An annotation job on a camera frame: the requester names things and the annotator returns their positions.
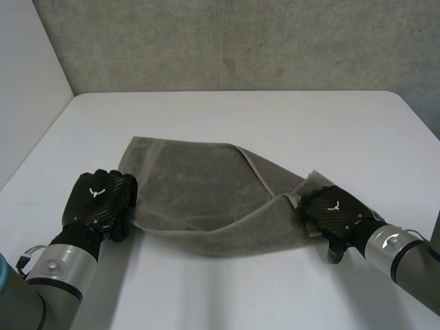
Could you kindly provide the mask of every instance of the cable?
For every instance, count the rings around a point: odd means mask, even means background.
[[[33,253],[36,251],[45,248],[46,245],[35,245],[34,247],[31,247],[27,251],[25,251],[21,256],[20,259],[16,263],[16,272],[20,275],[22,279],[26,279],[28,277],[29,273],[26,275],[23,273],[23,268],[26,267],[26,265],[29,263],[30,259],[32,258]]]
[[[426,243],[429,244],[429,241],[422,234],[420,234],[418,231],[413,230],[413,229],[405,229],[405,231],[407,231],[407,232],[415,232],[416,234],[418,234],[420,236],[421,239],[423,239]]]

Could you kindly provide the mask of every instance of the black band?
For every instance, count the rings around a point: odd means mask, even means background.
[[[102,235],[100,232],[83,223],[72,223],[66,225],[63,231],[50,242],[50,245],[73,245],[87,251],[98,261],[101,242]]]
[[[396,257],[393,260],[393,263],[391,264],[391,279],[394,283],[396,282],[396,272],[397,272],[397,266],[399,265],[400,261],[404,257],[404,255],[411,250],[413,247],[425,243],[424,241],[421,241],[417,239],[416,241],[412,241],[408,244],[406,244],[397,254]]]
[[[36,328],[36,330],[43,330],[44,324],[46,323],[47,307],[43,297],[40,296],[40,298],[41,302],[43,303],[43,315],[41,316],[40,324],[38,325],[38,328]]]
[[[80,290],[76,289],[73,285],[70,285],[61,280],[54,280],[53,278],[46,278],[46,277],[37,277],[27,280],[26,283],[29,285],[39,284],[39,285],[48,285],[50,287],[57,287],[66,292],[69,292],[72,296],[77,297],[77,299],[80,302],[83,299],[83,294],[81,293]]]
[[[365,258],[365,247],[371,235],[379,228],[388,225],[375,219],[363,219],[353,228],[350,243]]]

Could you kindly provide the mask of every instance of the white logo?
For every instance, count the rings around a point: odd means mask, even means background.
[[[102,189],[101,191],[93,191],[91,188],[89,188],[89,192],[93,195],[93,198],[95,198],[98,195],[101,195],[103,192],[105,191],[105,189]]]
[[[336,206],[334,208],[327,208],[327,210],[329,210],[329,211],[334,211],[334,210],[339,211],[339,201],[336,202]]]

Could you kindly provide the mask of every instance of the carbon fiber glove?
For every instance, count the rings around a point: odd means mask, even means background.
[[[347,191],[330,186],[301,198],[298,211],[329,240],[329,261],[339,263],[351,245],[355,225],[377,215]]]
[[[63,228],[83,223],[121,242],[129,233],[138,183],[130,174],[97,170],[82,174],[73,187],[63,213]]]

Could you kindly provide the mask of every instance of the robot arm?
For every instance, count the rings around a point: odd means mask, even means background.
[[[100,244],[128,234],[138,184],[117,171],[81,175],[63,214],[63,231],[24,281],[0,255],[0,328],[69,329],[98,264]]]
[[[440,215],[429,242],[386,223],[337,186],[302,197],[298,211],[329,240],[330,263],[339,263],[353,246],[373,267],[440,316]]]

